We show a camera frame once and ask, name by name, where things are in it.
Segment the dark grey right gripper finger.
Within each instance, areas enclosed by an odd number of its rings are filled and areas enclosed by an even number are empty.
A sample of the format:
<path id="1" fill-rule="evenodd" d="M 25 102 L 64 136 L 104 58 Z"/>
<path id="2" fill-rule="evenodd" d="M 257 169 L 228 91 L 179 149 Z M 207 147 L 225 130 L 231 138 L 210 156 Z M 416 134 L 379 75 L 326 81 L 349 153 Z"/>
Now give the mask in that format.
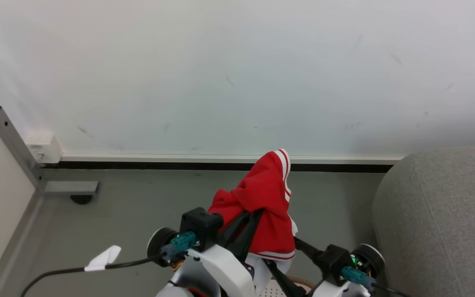
<path id="1" fill-rule="evenodd" d="M 299 239 L 298 237 L 294 237 L 294 244 L 295 249 L 303 252 L 303 254 L 305 254 L 305 256 L 307 256 L 312 262 L 315 262 L 324 253 L 322 250 Z"/>
<path id="2" fill-rule="evenodd" d="M 306 290 L 300 286 L 297 286 L 288 276 L 283 274 L 278 268 L 274 261 L 270 259 L 263 259 L 266 267 L 271 272 L 272 276 L 275 278 L 283 293 L 287 297 L 306 297 Z"/>

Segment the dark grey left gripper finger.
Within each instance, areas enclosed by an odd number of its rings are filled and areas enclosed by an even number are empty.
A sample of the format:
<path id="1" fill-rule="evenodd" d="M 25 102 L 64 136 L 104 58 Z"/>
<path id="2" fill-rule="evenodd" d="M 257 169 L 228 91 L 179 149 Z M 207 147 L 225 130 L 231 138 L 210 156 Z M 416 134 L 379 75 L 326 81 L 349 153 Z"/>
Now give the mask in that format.
<path id="1" fill-rule="evenodd" d="M 223 228 L 217 237 L 218 245 L 224 248 L 230 248 L 237 235 L 239 235 L 242 227 L 246 224 L 245 220 L 248 216 L 248 213 L 249 212 L 247 211 L 241 213 L 236 218 L 234 218 L 230 224 Z"/>
<path id="2" fill-rule="evenodd" d="M 239 235 L 237 235 L 234 242 L 230 245 L 230 251 L 241 263 L 245 263 L 263 212 L 264 209 L 260 209 L 248 213 L 245 220 L 246 224 L 242 227 Z"/>

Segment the black round left gripper body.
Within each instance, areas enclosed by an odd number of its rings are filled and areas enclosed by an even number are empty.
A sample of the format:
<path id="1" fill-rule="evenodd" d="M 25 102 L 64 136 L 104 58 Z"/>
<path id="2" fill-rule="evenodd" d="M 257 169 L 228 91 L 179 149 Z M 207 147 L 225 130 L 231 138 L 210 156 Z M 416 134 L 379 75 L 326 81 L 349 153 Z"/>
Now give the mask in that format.
<path id="1" fill-rule="evenodd" d="M 148 242 L 147 257 L 160 254 L 161 248 L 169 244 L 171 240 L 176 238 L 178 235 L 179 233 L 177 231 L 174 231 L 169 227 L 162 227 L 155 231 Z M 153 260 L 153 262 L 160 267 L 180 267 L 181 256 L 176 256 L 170 261 L 158 258 Z"/>

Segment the black round right gripper body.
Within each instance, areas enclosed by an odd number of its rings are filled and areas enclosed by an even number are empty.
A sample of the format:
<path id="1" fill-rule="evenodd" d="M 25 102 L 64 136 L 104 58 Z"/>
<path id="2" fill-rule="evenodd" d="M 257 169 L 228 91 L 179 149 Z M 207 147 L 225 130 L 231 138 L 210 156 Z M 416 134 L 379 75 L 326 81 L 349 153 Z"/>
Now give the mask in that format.
<path id="1" fill-rule="evenodd" d="M 372 245 L 359 244 L 351 253 L 355 268 L 371 278 L 378 278 L 384 273 L 385 259 Z"/>

